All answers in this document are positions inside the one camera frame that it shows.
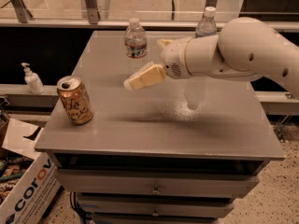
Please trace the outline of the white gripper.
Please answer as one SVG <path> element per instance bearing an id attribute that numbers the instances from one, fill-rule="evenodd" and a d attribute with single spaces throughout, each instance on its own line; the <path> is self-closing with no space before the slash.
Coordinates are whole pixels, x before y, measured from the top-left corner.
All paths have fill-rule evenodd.
<path id="1" fill-rule="evenodd" d="M 159 39 L 157 44 L 162 49 L 163 66 L 154 62 L 147 63 L 123 82 L 124 88 L 128 91 L 147 88 L 164 82 L 166 74 L 173 79 L 190 78 L 191 74 L 185 63 L 185 49 L 190 40 L 189 37 Z"/>

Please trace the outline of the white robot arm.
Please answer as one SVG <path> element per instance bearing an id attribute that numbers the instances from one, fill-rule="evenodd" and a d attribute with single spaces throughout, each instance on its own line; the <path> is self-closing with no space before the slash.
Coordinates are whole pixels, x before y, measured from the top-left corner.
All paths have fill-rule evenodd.
<path id="1" fill-rule="evenodd" d="M 233 81 L 267 77 L 299 97 L 299 47 L 262 21 L 241 17 L 229 21 L 216 35 L 160 39 L 158 46 L 161 61 L 147 63 L 127 78 L 127 90 L 147 88 L 167 77 Z"/>

